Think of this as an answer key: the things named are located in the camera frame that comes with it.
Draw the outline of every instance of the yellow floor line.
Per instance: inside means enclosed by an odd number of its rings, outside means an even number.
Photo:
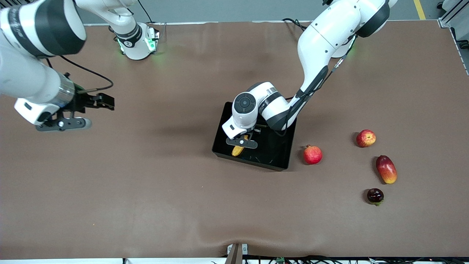
[[[415,8],[417,9],[418,17],[420,20],[425,20],[425,13],[424,9],[422,8],[422,4],[420,3],[420,0],[414,0]]]

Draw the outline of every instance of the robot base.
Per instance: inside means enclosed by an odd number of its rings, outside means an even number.
[[[135,47],[127,47],[117,39],[117,43],[119,43],[121,47],[121,53],[135,61],[146,59],[149,55],[155,54],[158,49],[159,40],[158,30],[144,23],[137,24],[142,28],[143,36],[142,39],[135,44]]]
[[[275,171],[283,171],[288,168],[290,162],[290,153],[295,134],[296,120],[287,129],[287,134],[283,137],[278,136],[274,130],[267,126],[267,122],[259,116],[257,126],[260,132],[254,132],[252,140],[257,142],[257,148],[245,148],[241,155],[233,157],[231,151],[233,146],[226,143],[227,136],[222,129],[222,125],[231,117],[231,102],[226,102],[221,114],[220,124],[218,125],[215,141],[213,142],[212,152],[220,157],[241,163],[251,164]]]

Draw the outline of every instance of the black tray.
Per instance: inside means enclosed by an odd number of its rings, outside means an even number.
[[[252,140],[257,142],[257,148],[245,148],[241,155],[231,156],[234,146],[226,143],[227,136],[221,126],[231,117],[231,102],[226,102],[221,114],[220,124],[218,125],[217,135],[213,142],[212,152],[220,158],[234,160],[242,163],[251,164],[275,171],[283,171],[288,168],[290,162],[290,153],[295,134],[296,120],[287,129],[287,134],[283,137],[277,135],[274,130],[267,126],[267,122],[262,116],[257,117],[257,124],[261,132],[254,132]]]

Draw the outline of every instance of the black circular button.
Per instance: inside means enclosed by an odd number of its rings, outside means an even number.
[[[250,93],[241,93],[234,100],[234,109],[240,114],[250,113],[256,107],[256,99]]]
[[[251,104],[251,102],[249,101],[249,98],[244,97],[241,99],[241,101],[239,101],[239,104],[241,104],[243,108],[246,108]]]

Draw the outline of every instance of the metal bracket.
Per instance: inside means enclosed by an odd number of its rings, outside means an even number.
[[[242,264],[242,256],[248,254],[248,244],[231,244],[225,264]]]
[[[469,0],[460,0],[456,3],[450,10],[438,19],[439,24],[443,28],[451,27],[451,21],[456,15],[460,15],[463,13],[463,9],[469,4]]]
[[[250,140],[252,138],[252,134],[253,132],[249,132],[249,133],[241,135],[240,138],[237,138],[234,140],[227,138],[227,144],[231,146],[240,146],[240,147],[255,149],[257,148],[257,142]]]
[[[70,115],[70,118],[63,116],[63,112],[57,112],[56,119],[50,119],[45,121],[42,125],[37,125],[36,130],[40,132],[52,132],[72,129],[87,129],[91,127],[91,120],[82,117],[74,117],[74,112]]]

